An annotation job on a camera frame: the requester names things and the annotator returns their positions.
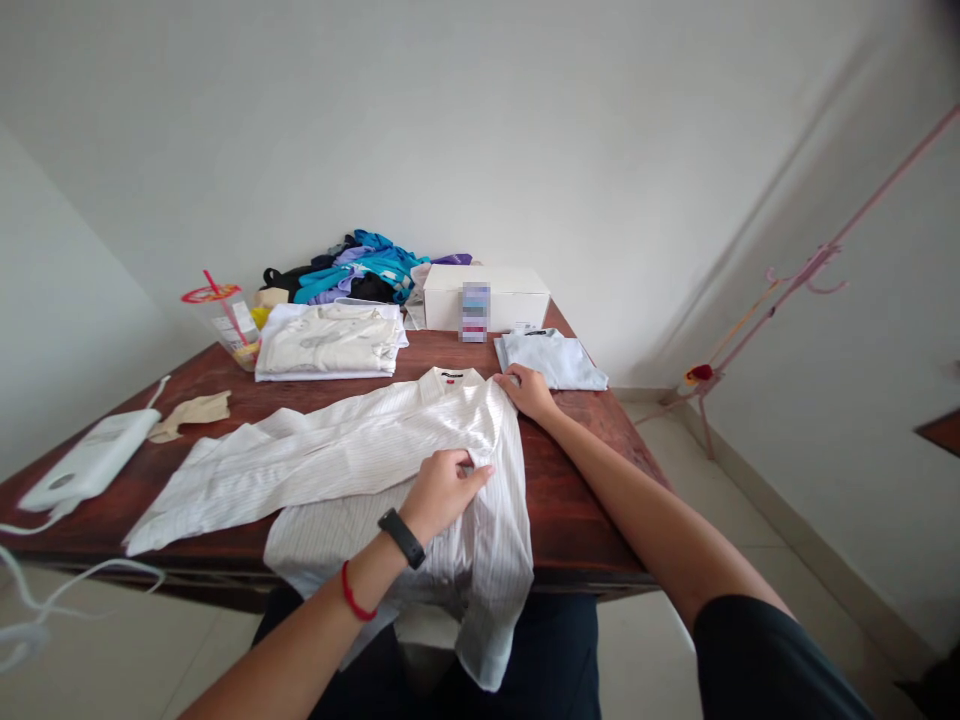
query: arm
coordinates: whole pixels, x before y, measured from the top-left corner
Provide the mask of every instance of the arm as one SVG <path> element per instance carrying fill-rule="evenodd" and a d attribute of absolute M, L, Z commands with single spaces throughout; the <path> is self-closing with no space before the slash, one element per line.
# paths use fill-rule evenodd
<path fill-rule="evenodd" d="M 557 407 L 543 375 L 511 365 L 494 376 L 517 408 L 553 436 L 576 464 L 630 547 L 692 632 L 700 610 L 723 595 L 790 611 L 753 566 L 695 510 Z"/>
<path fill-rule="evenodd" d="M 468 462 L 466 450 L 444 450 L 420 466 L 400 516 L 424 547 L 460 517 L 493 475 L 487 466 L 467 478 L 462 465 Z M 356 603 L 375 609 L 406 566 L 393 538 L 379 533 L 347 569 Z M 338 574 L 201 695 L 182 720 L 307 717 L 362 627 Z"/>

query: white box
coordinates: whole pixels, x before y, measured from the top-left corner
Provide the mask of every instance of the white box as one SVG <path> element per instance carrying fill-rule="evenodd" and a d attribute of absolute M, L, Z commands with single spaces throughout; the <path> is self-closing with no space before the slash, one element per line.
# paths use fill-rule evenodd
<path fill-rule="evenodd" d="M 489 332 L 539 330 L 550 305 L 550 290 L 529 268 L 434 265 L 423 284 L 428 330 L 459 330 L 465 282 L 490 285 Z"/>

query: white power strip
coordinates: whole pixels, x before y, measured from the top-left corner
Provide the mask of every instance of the white power strip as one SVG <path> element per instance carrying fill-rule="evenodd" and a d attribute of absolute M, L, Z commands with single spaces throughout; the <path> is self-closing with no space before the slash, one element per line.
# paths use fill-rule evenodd
<path fill-rule="evenodd" d="M 65 501 L 76 507 L 96 497 L 107 489 L 159 420 L 160 413 L 153 408 L 104 418 L 23 496 L 18 507 L 41 512 Z"/>

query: cup lid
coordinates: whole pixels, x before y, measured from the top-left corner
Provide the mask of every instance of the cup lid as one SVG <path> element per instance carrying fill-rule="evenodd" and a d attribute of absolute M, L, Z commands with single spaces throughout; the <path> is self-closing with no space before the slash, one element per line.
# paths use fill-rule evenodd
<path fill-rule="evenodd" d="M 180 299 L 191 305 L 200 305 L 207 302 L 220 302 L 234 295 L 239 295 L 241 292 L 243 290 L 239 285 L 217 285 L 216 289 L 204 285 L 202 288 L 191 290 Z"/>

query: black sleeve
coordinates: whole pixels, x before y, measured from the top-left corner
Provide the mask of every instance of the black sleeve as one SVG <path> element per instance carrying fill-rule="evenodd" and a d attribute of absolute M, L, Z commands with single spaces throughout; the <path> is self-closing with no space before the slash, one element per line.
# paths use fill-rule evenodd
<path fill-rule="evenodd" d="M 806 631 L 762 600 L 711 600 L 693 643 L 706 720 L 873 717 Z"/>

